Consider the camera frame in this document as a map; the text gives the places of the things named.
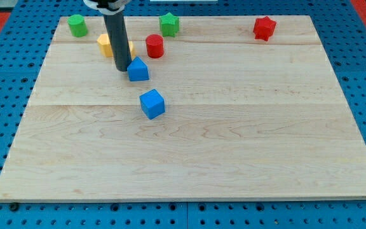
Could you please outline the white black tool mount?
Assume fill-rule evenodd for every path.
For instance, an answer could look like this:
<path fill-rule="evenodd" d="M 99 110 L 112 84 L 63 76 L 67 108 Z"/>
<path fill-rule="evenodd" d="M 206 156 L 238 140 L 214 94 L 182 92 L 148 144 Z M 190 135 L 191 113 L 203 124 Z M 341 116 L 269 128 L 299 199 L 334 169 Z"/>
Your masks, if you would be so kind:
<path fill-rule="evenodd" d="M 116 15 L 132 0 L 83 0 L 84 4 L 103 15 Z"/>

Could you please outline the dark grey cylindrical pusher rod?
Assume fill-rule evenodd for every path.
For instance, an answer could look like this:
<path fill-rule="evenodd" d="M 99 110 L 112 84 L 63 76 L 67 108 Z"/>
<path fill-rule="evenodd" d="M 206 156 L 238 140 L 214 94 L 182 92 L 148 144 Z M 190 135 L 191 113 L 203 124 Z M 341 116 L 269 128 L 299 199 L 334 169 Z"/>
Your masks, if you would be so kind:
<path fill-rule="evenodd" d="M 116 68 L 121 72 L 126 72 L 132 62 L 132 55 L 130 53 L 123 11 L 115 15 L 104 15 L 104 23 Z"/>

